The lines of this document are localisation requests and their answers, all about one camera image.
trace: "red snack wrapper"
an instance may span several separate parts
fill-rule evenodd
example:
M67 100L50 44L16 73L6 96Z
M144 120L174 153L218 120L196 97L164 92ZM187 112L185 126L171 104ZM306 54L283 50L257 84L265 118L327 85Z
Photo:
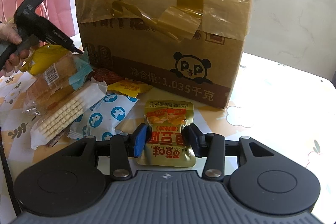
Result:
M117 75L115 72L104 68L94 69L89 74L88 79L91 79L91 77L98 82L105 81L107 85L111 85L125 79L124 77Z

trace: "barcode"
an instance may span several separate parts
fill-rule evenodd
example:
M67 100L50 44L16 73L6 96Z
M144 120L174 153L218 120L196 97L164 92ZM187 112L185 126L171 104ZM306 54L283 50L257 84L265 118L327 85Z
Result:
M44 73L44 79L51 86L55 81L59 78L55 64L53 64L50 68L48 68Z

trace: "human hand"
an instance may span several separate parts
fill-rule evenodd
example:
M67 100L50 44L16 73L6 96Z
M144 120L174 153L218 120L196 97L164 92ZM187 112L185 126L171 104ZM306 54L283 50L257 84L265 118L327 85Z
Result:
M12 23L0 23L0 40L6 40L16 45L22 42L22 38L16 31L16 25ZM19 56L17 56L16 54L11 54L3 68L6 76L9 77L13 73L14 67L20 64L20 59L28 58L28 56L29 50L21 51L19 53Z

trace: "white tablecloth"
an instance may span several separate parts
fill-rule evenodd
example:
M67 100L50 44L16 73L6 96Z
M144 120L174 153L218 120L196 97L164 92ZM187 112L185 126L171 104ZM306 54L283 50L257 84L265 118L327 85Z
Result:
M5 153L14 179L31 164L70 142L64 137L52 148L39 147L36 151L30 148L29 132L34 117L23 114L21 108L25 91L33 81L27 73L0 80L0 124ZM188 100L153 88L139 95L139 101L117 128L133 132L143 122L144 104L148 99ZM320 197L313 213L325 224L336 221L336 90L328 80L243 54L226 110L193 103L194 123L203 133L219 133L228 140L251 136L310 169L321 184ZM193 169L200 172L204 162L204 159L198 160ZM134 170L143 169L143 165L138 166L134 160L131 163ZM108 174L108 158L101 157L98 167ZM147 168L162 169L153 166ZM226 174L232 173L235 168L236 160L228 158ZM15 215L1 172L0 182L0 222L6 224Z

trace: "panda logo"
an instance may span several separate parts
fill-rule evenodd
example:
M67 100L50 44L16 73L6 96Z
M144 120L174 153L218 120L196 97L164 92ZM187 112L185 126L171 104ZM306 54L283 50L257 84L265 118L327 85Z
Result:
M207 79L208 69L211 68L211 63L208 59L199 59L193 55L182 55L180 52L174 54L175 69L170 71L175 73L177 77L184 77L195 81L197 84L212 82Z

